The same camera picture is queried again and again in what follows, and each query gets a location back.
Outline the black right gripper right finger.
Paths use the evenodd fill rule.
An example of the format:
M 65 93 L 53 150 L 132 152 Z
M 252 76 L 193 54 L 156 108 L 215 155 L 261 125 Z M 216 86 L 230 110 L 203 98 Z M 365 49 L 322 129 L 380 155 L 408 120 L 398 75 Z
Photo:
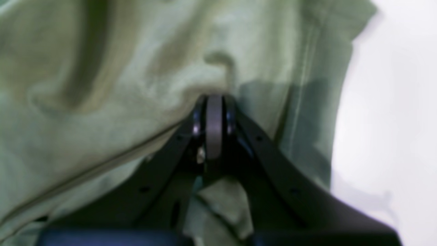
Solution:
M 214 97 L 214 173 L 249 199 L 251 246 L 400 246 L 397 233 L 298 171 L 231 96 Z

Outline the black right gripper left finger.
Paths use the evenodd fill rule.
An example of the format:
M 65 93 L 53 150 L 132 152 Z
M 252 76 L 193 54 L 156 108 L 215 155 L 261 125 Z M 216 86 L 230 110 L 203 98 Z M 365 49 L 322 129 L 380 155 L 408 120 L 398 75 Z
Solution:
M 38 246 L 193 246 L 183 234 L 193 185 L 205 171 L 198 149 L 214 131 L 214 96 L 201 96 L 192 113 L 150 162 L 120 186 L 50 223 Z

